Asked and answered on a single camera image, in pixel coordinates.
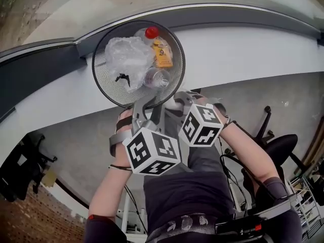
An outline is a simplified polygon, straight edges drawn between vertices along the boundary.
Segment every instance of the plastic bag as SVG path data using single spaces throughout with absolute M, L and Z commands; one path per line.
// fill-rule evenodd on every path
M 155 52 L 139 37 L 112 38 L 105 49 L 109 77 L 131 93 L 143 85 Z

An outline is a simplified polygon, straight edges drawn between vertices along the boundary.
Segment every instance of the white cube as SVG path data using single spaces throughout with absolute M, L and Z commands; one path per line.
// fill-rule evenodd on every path
M 223 127 L 212 104 L 193 104 L 181 127 L 179 137 L 190 147 L 211 147 Z
M 180 163 L 178 141 L 141 128 L 123 142 L 134 174 L 159 176 Z

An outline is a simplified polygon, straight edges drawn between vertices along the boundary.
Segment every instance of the red bottle cap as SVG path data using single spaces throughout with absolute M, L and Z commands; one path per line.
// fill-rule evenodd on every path
M 156 37 L 158 37 L 158 28 L 156 28 L 156 27 L 148 27 L 145 30 L 145 37 L 147 37 L 147 38 L 156 38 Z

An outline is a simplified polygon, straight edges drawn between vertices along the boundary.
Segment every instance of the gray floor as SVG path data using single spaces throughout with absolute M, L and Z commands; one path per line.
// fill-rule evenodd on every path
M 264 107 L 271 106 L 269 129 L 276 137 L 297 134 L 299 141 L 294 153 L 302 158 L 322 116 L 324 73 L 248 80 L 204 88 L 201 93 L 219 98 L 231 118 L 252 135 L 256 135 L 265 117 Z M 53 166 L 58 176 L 87 202 L 113 161 L 108 138 L 120 112 L 121 108 L 116 107 L 36 131 L 46 136 L 42 151 L 58 157 Z M 240 179 L 240 167 L 228 164 Z M 287 177 L 292 176 L 295 168 L 290 159 L 283 165 Z M 139 206 L 144 204 L 142 184 L 143 177 L 139 175 L 129 180 Z

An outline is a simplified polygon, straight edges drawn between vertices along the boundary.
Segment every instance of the white desk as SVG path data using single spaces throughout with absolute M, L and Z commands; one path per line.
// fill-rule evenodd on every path
M 176 32 L 186 56 L 183 86 L 203 88 L 241 80 L 324 71 L 324 48 L 315 40 L 278 30 L 226 27 Z M 31 131 L 115 107 L 86 68 L 39 89 L 0 124 L 0 165 Z

